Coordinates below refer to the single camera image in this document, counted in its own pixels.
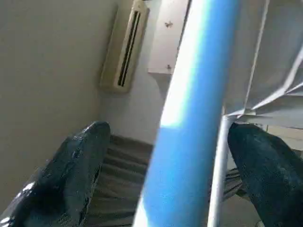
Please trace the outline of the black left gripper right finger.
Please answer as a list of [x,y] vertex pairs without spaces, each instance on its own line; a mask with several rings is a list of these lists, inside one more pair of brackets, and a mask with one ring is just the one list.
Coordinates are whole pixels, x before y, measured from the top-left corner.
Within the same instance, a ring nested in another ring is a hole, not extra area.
[[303,160],[278,136],[233,123],[228,147],[247,194],[267,227],[303,225]]

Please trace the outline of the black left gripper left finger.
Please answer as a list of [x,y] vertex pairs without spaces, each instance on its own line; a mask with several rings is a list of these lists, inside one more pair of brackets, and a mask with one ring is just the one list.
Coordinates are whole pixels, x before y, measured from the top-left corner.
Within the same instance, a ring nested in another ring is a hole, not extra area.
[[67,137],[0,216],[2,227],[81,227],[110,141],[107,122]]

